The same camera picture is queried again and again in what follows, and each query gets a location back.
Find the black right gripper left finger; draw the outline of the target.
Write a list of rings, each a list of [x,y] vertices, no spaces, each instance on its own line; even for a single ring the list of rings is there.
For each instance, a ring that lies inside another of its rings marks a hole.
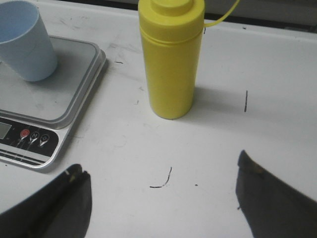
[[[2,238],[83,238],[92,212],[91,176],[80,164],[0,215]]]

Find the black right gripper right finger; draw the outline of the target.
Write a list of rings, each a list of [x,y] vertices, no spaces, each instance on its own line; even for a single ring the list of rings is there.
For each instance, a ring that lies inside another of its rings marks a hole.
[[[238,159],[236,196],[255,238],[315,238],[317,202],[254,162]]]

